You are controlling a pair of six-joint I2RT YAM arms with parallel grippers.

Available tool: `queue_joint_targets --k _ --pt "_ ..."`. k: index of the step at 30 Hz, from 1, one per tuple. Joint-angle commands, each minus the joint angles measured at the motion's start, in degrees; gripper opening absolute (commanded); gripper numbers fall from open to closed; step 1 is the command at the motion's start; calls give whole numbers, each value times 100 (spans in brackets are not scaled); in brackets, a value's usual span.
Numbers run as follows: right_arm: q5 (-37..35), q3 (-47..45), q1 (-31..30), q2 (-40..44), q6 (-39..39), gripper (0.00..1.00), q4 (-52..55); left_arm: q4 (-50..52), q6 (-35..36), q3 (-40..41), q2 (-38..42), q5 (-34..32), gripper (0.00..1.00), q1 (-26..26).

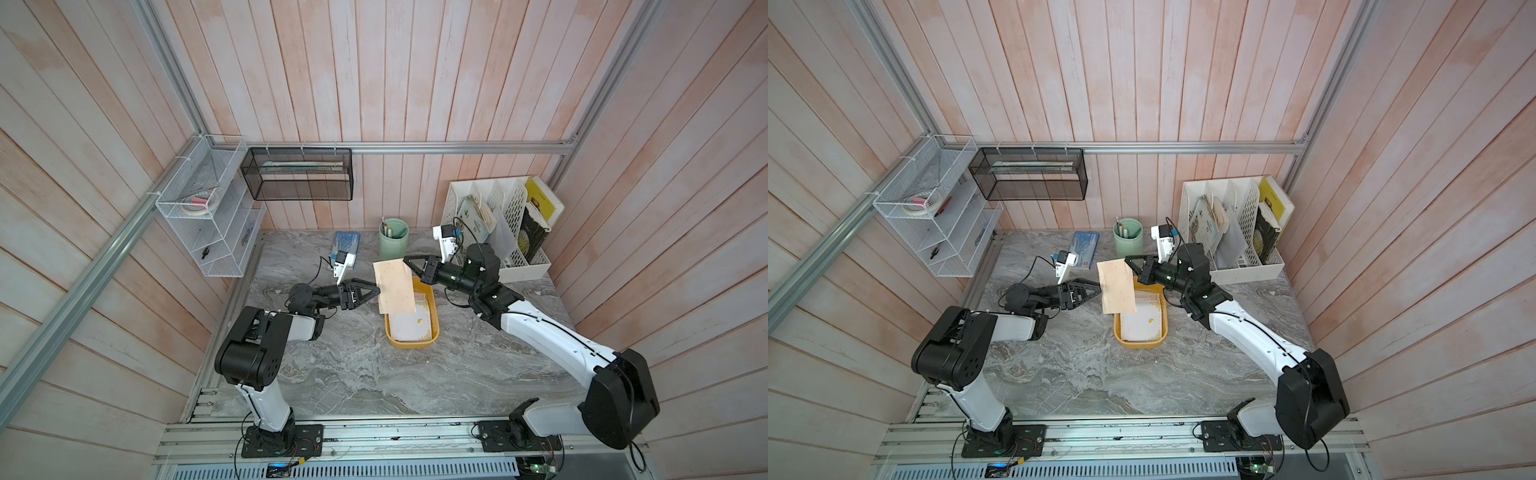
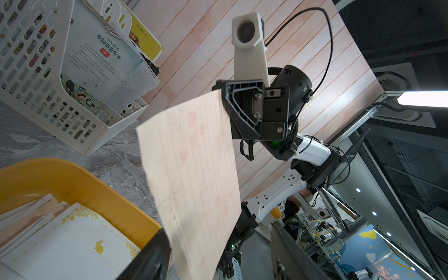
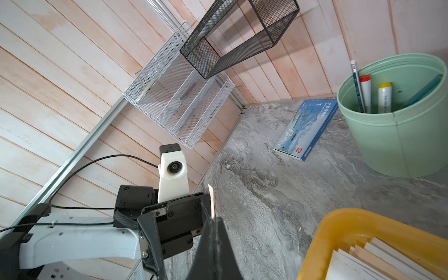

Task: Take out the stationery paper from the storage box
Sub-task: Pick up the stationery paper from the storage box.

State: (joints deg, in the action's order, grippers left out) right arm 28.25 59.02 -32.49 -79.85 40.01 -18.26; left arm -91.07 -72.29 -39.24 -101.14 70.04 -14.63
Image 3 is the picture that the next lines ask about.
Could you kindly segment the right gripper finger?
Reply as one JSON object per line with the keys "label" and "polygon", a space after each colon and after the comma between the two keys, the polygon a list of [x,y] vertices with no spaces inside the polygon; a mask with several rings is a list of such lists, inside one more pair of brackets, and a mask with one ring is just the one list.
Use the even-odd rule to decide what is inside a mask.
{"label": "right gripper finger", "polygon": [[209,218],[196,249],[188,280],[241,280],[232,246],[220,217]]}

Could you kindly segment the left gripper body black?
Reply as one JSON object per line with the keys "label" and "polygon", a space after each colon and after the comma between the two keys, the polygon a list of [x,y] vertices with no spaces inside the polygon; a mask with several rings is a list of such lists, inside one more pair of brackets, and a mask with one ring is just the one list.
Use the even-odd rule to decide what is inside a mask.
{"label": "left gripper body black", "polygon": [[154,204],[137,218],[143,269],[166,280],[165,260],[193,247],[211,215],[211,196],[203,192]]}

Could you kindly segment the yellow plastic storage box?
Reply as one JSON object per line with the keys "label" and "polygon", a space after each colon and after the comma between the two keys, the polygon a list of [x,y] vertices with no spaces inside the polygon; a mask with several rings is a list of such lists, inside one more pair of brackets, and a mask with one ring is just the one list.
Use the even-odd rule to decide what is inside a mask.
{"label": "yellow plastic storage box", "polygon": [[323,280],[334,250],[378,238],[443,280],[448,278],[448,241],[393,219],[356,208],[327,214],[310,244],[299,280]]}

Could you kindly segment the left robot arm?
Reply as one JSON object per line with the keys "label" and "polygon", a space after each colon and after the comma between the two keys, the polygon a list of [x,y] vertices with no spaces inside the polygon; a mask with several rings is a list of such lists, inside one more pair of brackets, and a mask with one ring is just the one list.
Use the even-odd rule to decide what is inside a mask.
{"label": "left robot arm", "polygon": [[67,260],[122,257],[140,259],[156,280],[167,278],[165,260],[192,248],[207,231],[214,209],[209,194],[179,196],[165,202],[151,187],[122,185],[114,217],[69,217],[52,213],[49,204],[1,238],[3,280],[73,279],[57,264]]}

